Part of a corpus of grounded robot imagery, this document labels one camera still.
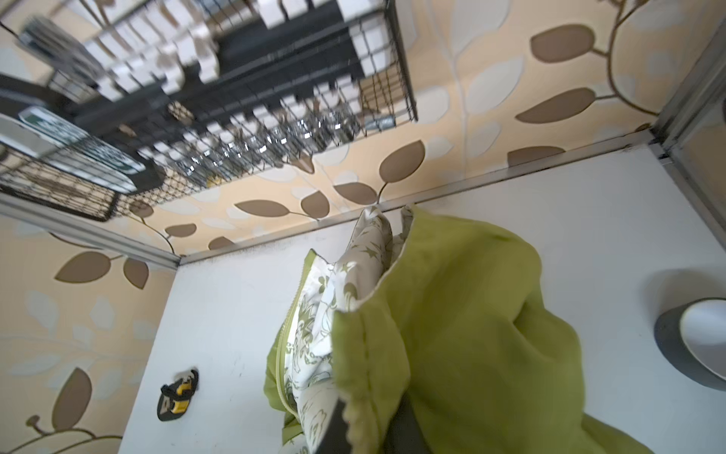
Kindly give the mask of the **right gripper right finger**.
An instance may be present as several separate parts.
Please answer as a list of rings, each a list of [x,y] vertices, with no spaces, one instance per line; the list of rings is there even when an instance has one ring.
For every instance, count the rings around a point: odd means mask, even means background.
[[[407,395],[402,397],[399,408],[389,423],[383,450],[386,454],[432,453]]]

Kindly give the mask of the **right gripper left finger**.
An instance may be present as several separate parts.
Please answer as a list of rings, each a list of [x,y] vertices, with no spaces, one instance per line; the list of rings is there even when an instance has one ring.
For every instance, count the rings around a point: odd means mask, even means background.
[[[343,419],[345,403],[339,399],[316,454],[351,454],[352,446],[347,439],[348,423]]]

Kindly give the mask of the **green jacket with patterned lining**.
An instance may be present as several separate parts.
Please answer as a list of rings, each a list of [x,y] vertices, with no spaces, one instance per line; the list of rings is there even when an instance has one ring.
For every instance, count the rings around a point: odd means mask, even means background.
[[[432,453],[643,453],[585,410],[576,331],[537,251],[483,221],[364,210],[335,262],[310,251],[267,358],[281,450],[315,453],[336,402],[352,453],[385,453],[407,395]]]

